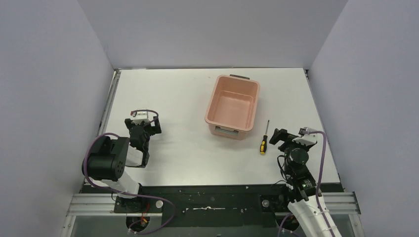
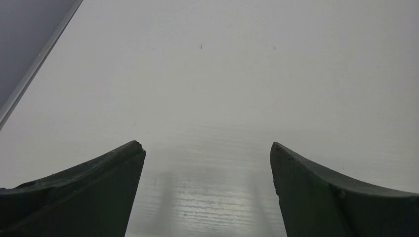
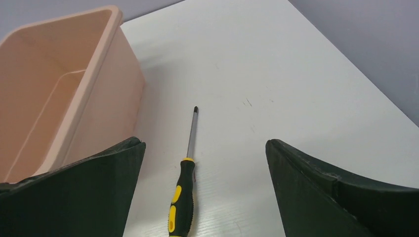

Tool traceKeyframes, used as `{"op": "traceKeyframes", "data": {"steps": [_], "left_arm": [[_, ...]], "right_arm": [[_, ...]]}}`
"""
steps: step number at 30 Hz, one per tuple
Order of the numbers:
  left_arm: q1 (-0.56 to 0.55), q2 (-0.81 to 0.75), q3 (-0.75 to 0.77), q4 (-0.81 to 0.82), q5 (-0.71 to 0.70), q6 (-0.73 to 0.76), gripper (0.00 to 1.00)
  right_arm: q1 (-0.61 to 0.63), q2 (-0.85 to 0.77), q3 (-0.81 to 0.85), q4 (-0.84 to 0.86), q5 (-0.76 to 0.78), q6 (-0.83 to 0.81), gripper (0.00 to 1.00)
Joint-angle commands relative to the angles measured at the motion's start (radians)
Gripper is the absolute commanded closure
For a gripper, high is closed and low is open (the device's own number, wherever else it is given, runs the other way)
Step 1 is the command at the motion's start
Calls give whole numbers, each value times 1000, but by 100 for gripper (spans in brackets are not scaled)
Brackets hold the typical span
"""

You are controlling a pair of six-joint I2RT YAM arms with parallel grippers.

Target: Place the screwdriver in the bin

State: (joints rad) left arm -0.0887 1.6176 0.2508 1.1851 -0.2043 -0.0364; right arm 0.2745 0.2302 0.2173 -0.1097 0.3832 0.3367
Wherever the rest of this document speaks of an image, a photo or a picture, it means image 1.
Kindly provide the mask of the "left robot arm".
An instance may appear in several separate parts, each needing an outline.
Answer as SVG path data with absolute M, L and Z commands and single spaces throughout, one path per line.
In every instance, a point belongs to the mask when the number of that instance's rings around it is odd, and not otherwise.
M 117 195 L 118 207 L 140 212 L 147 209 L 149 201 L 143 196 L 142 185 L 135 182 L 125 168 L 146 167 L 150 157 L 150 138 L 162 130 L 158 116 L 152 120 L 145 116 L 127 118 L 124 123 L 129 136 L 116 139 L 109 135 L 99 137 L 87 152 L 82 173 L 91 180 L 107 184 Z

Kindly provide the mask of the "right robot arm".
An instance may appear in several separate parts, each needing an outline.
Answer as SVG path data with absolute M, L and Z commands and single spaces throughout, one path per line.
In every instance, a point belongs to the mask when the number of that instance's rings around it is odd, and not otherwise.
M 319 175 L 318 178 L 314 178 L 307 167 L 308 152 L 317 145 L 319 134 L 323 136 L 323 147 Z M 288 186 L 285 195 L 287 209 L 298 221 L 306 236 L 341 236 L 320 190 L 327 143 L 326 134 L 309 127 L 301 128 L 297 135 L 276 128 L 269 143 L 275 145 L 280 141 L 282 145 L 278 149 L 283 153 L 284 159 L 280 169 Z

